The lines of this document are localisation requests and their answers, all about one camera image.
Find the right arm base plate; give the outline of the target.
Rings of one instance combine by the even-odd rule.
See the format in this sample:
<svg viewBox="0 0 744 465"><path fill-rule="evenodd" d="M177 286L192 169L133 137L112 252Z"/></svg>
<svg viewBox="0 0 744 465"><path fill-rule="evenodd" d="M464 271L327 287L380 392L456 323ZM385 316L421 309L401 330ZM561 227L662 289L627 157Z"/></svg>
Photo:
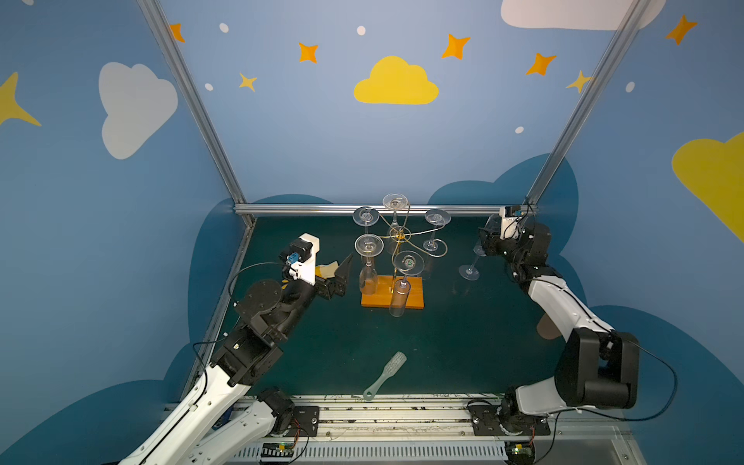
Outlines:
<svg viewBox="0 0 744 465"><path fill-rule="evenodd" d="M501 406L476 403L467 405L476 436L550 436L548 420L519 412L503 413Z"/></svg>

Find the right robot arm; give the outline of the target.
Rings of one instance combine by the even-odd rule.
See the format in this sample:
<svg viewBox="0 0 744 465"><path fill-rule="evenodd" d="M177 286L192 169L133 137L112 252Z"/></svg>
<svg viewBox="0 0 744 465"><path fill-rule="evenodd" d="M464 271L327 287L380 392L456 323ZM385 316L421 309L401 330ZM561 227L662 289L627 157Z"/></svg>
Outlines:
<svg viewBox="0 0 744 465"><path fill-rule="evenodd" d="M639 347L616 331L571 291L548 264L548 226L523 226L515 217L492 216L479 230L484 253L505 260L517 285L542 308L565 340L553 375L506 394L506 422L546 417L570 408L630 409L637 402Z"/></svg>

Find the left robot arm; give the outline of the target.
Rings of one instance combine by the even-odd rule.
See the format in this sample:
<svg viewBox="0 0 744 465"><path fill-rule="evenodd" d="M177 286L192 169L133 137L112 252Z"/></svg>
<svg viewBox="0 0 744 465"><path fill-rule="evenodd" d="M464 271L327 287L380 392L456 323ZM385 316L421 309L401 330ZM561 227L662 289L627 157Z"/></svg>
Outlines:
<svg viewBox="0 0 744 465"><path fill-rule="evenodd" d="M330 279L319 278L313 260L288 267L288 283L265 279L236 303L237 325L205 365L203 374L170 416L124 458L126 464L225 464L246 445L287 432L294 402L276 387L262 391L237 418L213 426L282 357L310 303L344 296L353 258L347 256Z"/></svg>

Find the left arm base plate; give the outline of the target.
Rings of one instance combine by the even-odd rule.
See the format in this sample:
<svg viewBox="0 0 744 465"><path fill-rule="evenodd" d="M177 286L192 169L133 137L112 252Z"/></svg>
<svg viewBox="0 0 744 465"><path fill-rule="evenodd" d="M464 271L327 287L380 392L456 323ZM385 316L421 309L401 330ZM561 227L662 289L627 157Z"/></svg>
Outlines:
<svg viewBox="0 0 744 465"><path fill-rule="evenodd" d="M320 426L320 408L317 406L294 406L292 418L285 437L316 437Z"/></svg>

